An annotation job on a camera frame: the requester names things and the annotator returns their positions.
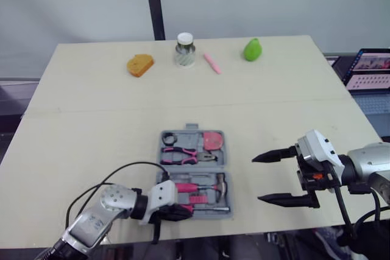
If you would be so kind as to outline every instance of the table surface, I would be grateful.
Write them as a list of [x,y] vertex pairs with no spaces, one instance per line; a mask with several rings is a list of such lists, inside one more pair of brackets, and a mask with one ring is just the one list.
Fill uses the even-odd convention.
[[[226,135],[234,214],[225,220],[164,222],[161,239],[256,233],[343,223],[336,198],[318,192],[321,208],[282,208],[257,200],[303,194],[295,159],[251,163],[288,147],[312,128],[338,153],[379,137],[309,36],[260,38],[263,55],[242,59],[249,38],[196,40],[196,65],[174,65],[175,41],[60,44],[0,166],[0,248],[48,247],[62,234],[69,203],[131,161],[156,161],[163,130],[198,123]],[[215,74],[202,58],[219,63]],[[134,54],[155,65],[127,73]],[[147,191],[156,169],[134,166],[114,182]],[[369,195],[342,188],[352,221],[374,207]],[[111,242],[152,238],[152,226],[117,220]]]

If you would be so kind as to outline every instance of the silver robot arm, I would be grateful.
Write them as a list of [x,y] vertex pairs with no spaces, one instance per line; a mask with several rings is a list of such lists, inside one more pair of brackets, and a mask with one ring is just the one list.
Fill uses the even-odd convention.
[[268,194],[258,197],[260,200],[284,207],[319,208],[315,191],[348,186],[351,194],[370,193],[372,188],[390,205],[390,143],[369,144],[347,155],[338,155],[326,137],[311,130],[294,146],[262,153],[252,161],[273,163],[294,156],[301,187],[307,194]]
[[[104,189],[99,202],[77,217],[51,249],[36,259],[87,259],[110,231],[114,220],[130,217],[140,220],[140,225],[151,223],[151,217],[160,208],[167,206],[172,211],[177,206],[176,198],[176,186],[171,180],[155,185],[147,195],[142,195],[140,189],[113,184]],[[188,210],[173,215],[174,219],[169,216],[162,219],[177,221],[191,217]]]
[[378,142],[348,152],[356,181],[367,183],[390,205],[390,143]]

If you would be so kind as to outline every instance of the white lid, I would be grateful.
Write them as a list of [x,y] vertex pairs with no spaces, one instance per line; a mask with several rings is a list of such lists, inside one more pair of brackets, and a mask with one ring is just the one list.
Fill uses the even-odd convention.
[[194,37],[191,33],[180,33],[177,35],[177,42],[181,45],[189,45],[194,41]]

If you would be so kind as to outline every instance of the gray tool case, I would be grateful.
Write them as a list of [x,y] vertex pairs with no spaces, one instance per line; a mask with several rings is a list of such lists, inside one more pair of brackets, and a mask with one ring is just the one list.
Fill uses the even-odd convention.
[[[204,133],[216,132],[222,135],[223,145],[218,150],[207,151],[204,149]],[[173,133],[175,140],[172,137],[168,146],[164,143],[164,135],[166,133]],[[164,152],[165,148],[181,147],[184,149],[193,149],[198,153],[209,153],[217,157],[217,160],[198,161],[196,164],[180,164],[180,165],[166,165],[163,160],[168,161],[182,161],[191,158],[191,155],[180,152]],[[226,140],[224,133],[220,130],[199,130],[197,124],[187,124],[184,130],[166,130],[160,135],[160,144],[158,148],[158,162],[164,166],[169,172],[171,180],[175,183],[192,183],[197,184],[198,189],[195,192],[179,192],[178,204],[190,205],[194,208],[192,219],[226,219],[233,216],[232,206],[232,181],[230,175],[224,170],[227,164],[226,155]],[[226,182],[225,196],[220,196],[221,193],[212,186],[218,182],[218,177],[224,177]],[[157,174],[157,182],[161,182],[161,172]]]

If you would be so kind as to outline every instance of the pliers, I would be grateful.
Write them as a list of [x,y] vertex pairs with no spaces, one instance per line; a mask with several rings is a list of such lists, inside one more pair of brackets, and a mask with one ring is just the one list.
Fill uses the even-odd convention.
[[184,149],[183,147],[165,147],[161,150],[163,153],[180,152],[189,155],[181,161],[161,160],[161,164],[197,164],[198,161],[216,161],[217,157],[208,152],[197,152],[196,149]]

